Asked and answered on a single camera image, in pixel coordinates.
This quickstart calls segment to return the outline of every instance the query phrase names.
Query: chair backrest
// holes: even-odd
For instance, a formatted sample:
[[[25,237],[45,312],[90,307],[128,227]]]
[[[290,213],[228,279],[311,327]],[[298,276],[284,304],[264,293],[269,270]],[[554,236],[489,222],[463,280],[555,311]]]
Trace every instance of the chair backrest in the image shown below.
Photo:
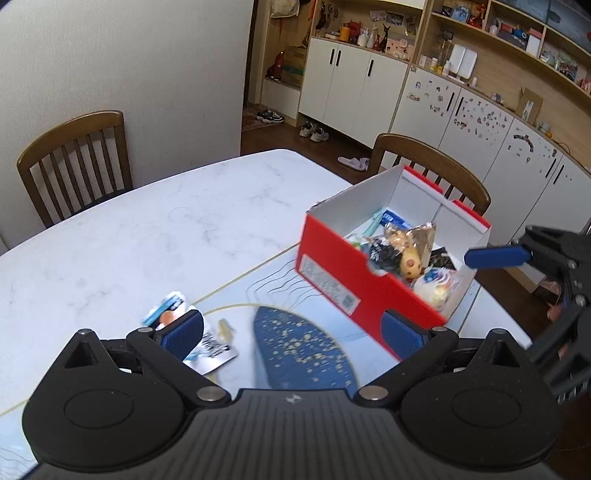
[[[115,148],[119,159],[119,171],[121,172],[120,180],[115,178],[116,175],[113,171],[113,164],[111,163],[109,148],[107,146],[108,140],[111,140],[110,131],[107,132],[107,139],[105,138],[105,129],[109,128],[113,129]],[[86,143],[90,165],[95,174],[95,185],[97,185],[98,189],[93,190],[92,179],[89,176],[87,164],[82,155],[79,139]],[[104,164],[107,173],[106,176],[109,180],[106,188],[93,142],[97,145],[100,143],[99,152],[102,152],[101,163]],[[81,188],[82,185],[79,183],[80,175],[74,172],[69,151],[76,153],[77,170],[79,169],[80,171],[86,191]],[[50,164],[48,166],[44,164],[46,157],[49,157]],[[66,166],[66,173],[70,180],[71,188],[64,181],[63,172],[60,169],[59,164],[62,163],[62,160]],[[46,228],[49,228],[54,225],[54,221],[33,177],[33,174],[36,173],[34,167],[37,165],[39,166],[47,195],[51,199],[53,208],[60,220],[64,220],[66,217],[64,215],[64,205],[67,207],[71,216],[81,210],[86,210],[100,202],[132,190],[133,184],[127,155],[123,113],[119,111],[93,112],[69,120],[41,135],[19,157],[17,169],[22,182],[43,224],[45,224]],[[59,186],[58,194],[56,194],[56,190],[54,190],[50,180],[52,173]],[[122,183],[121,187],[117,187],[117,180],[119,180],[120,184]]]
[[[460,201],[468,198],[474,203],[474,211],[480,215],[486,212],[491,204],[491,197],[484,188],[484,185],[474,174],[463,165],[460,165],[453,158],[445,153],[410,137],[395,134],[378,135],[374,149],[369,160],[368,174],[376,175],[379,166],[382,163],[384,152],[392,152],[397,155],[394,165],[398,165],[402,158],[410,160],[410,167],[414,168],[416,164],[424,167],[423,175],[432,171],[437,175],[435,183],[440,184],[441,180],[447,181],[450,186],[445,192],[445,197],[449,198],[452,191],[457,188],[460,193]]]

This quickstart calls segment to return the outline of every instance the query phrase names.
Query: photo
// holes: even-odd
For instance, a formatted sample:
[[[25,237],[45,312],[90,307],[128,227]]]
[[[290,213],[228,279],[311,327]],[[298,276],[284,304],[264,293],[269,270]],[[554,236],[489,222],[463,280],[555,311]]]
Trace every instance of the photo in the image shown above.
[[[383,22],[386,20],[386,10],[373,10],[369,12],[369,16],[374,22]]]
[[[386,12],[386,22],[402,27],[404,25],[404,15],[396,12]]]

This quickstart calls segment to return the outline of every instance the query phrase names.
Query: red box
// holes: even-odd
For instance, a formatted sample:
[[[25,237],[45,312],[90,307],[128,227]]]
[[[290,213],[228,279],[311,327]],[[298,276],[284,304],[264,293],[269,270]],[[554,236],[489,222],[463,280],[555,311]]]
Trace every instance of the red box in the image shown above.
[[[460,283],[442,312],[417,297],[392,274],[377,274],[368,258],[345,236],[387,207],[410,225],[433,221],[435,243],[446,247],[459,265]],[[312,207],[298,250],[296,269],[334,305],[388,348],[381,317],[395,309],[425,329],[444,325],[462,300],[475,270],[463,264],[464,253],[485,247],[490,223],[458,200],[448,200],[439,186],[408,166],[398,165]]]

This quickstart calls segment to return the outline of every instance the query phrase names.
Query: marble tabletop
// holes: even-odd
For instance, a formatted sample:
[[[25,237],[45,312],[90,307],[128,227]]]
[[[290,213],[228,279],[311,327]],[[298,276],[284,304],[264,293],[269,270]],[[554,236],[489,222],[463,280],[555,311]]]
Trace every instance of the marble tabletop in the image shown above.
[[[247,155],[136,189],[2,255],[0,414],[78,329],[124,338],[170,291],[203,297],[297,243],[306,211],[349,186],[292,151]],[[502,326],[529,343],[476,282],[450,325],[461,336]]]

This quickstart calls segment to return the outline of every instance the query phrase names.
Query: toy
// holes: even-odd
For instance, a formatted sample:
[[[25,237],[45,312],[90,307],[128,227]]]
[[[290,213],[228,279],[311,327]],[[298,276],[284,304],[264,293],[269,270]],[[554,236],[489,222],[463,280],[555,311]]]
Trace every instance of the toy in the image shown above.
[[[379,43],[379,50],[386,51],[386,43],[388,42],[388,30],[390,30],[390,27],[386,27],[386,25],[384,24],[382,25],[384,26],[384,38]]]

